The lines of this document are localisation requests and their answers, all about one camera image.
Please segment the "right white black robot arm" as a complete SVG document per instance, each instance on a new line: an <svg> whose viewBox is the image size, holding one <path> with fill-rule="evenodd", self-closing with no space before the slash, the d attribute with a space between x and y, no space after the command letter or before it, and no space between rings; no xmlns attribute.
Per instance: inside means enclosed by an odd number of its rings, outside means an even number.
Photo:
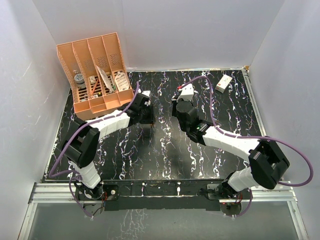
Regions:
<svg viewBox="0 0 320 240"><path fill-rule="evenodd" d="M249 162L249 167L234 171L214 189L204 189L205 195L233 199L241 191L262 186L272 190L289 168L290 163L274 140L230 137L220 133L214 125L200 119L190 101L172 101L172 115L188 138L207 147L215 147Z"/></svg>

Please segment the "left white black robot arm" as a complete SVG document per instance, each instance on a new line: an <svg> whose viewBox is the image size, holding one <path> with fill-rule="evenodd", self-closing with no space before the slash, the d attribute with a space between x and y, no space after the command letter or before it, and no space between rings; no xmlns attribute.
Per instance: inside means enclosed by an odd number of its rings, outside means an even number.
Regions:
<svg viewBox="0 0 320 240"><path fill-rule="evenodd" d="M98 143L107 135L133 125L154 124L156 120L154 106L151 103L151 92L145 90L137 93L132 104L126 103L96 120L75 119L71 125L71 131L58 147L60 151L66 149L64 156L79 173L80 178L74 182L74 186L92 200L100 199L104 189L101 177L93 163Z"/></svg>

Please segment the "white label packet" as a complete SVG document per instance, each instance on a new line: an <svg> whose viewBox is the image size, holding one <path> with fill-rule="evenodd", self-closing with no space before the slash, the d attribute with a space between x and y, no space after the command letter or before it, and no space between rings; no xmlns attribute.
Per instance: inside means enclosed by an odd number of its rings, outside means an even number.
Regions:
<svg viewBox="0 0 320 240"><path fill-rule="evenodd" d="M114 82L119 92L130 89L128 76L125 72L122 72L122 71L116 72L114 76Z"/></svg>

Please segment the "white packaged card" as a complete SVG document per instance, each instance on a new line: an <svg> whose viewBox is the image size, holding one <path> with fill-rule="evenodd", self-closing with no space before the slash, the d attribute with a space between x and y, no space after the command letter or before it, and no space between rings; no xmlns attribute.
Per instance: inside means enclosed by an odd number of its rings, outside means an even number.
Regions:
<svg viewBox="0 0 320 240"><path fill-rule="evenodd" d="M102 68L100 68L99 66L96 66L96 67L98 69L98 72L99 72L99 74L100 74L100 76L101 76L106 88L109 90L109 93L112 93L113 92L113 87L111 85L111 82L110 82L110 80L108 78L107 73Z"/></svg>

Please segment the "white red small box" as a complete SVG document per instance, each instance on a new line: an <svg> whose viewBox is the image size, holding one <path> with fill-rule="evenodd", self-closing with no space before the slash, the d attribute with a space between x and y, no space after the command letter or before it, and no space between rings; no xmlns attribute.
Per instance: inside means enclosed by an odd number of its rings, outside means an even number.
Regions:
<svg viewBox="0 0 320 240"><path fill-rule="evenodd" d="M216 84L215 89L220 93L224 93L226 88L231 83L232 79L233 78L231 76L224 74L222 78L219 80L219 82Z"/></svg>

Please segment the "orange pencil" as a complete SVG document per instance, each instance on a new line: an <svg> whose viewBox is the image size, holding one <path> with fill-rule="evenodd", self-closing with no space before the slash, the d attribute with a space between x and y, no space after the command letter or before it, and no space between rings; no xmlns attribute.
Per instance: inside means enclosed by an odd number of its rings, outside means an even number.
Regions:
<svg viewBox="0 0 320 240"><path fill-rule="evenodd" d="M95 90L96 90L96 88L97 88L97 85L99 84L99 79L97 79L96 81L95 81L95 84L94 84L94 86L92 87L92 89L91 89L91 95L93 95L94 94L94 92L95 92Z"/></svg>

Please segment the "orange plastic file organizer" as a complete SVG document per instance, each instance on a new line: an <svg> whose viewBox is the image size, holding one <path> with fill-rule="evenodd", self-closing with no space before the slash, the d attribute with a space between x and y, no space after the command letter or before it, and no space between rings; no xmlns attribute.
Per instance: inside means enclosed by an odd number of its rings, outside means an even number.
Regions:
<svg viewBox="0 0 320 240"><path fill-rule="evenodd" d="M56 48L58 59L72 90L73 110L78 118L85 121L101 117L132 100L133 88L130 86L128 90L119 91L115 83L116 72L127 74L116 32L58 44ZM108 75L113 88L112 93L109 93L105 86L97 66ZM77 87L74 71L83 75L85 88ZM90 76L97 76L99 79L93 95L91 89L95 84L90 84Z"/></svg>

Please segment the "grey round tin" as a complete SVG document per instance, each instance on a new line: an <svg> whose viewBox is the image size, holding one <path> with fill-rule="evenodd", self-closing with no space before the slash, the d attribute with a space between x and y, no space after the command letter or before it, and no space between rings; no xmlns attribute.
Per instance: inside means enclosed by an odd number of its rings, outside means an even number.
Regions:
<svg viewBox="0 0 320 240"><path fill-rule="evenodd" d="M74 71L74 81L75 81L76 86L79 89L86 88L86 84L85 84L85 80L84 80L83 75L76 70Z"/></svg>

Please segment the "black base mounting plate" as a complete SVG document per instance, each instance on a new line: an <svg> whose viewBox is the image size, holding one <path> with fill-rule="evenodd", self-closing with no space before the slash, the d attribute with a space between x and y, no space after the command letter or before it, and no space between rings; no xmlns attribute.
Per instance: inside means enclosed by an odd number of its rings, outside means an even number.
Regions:
<svg viewBox="0 0 320 240"><path fill-rule="evenodd" d="M248 189L235 192L222 180L106 180L95 189L74 184L77 200L85 206L100 204L100 211L191 210L223 211L227 215L242 212L244 201L252 201Z"/></svg>

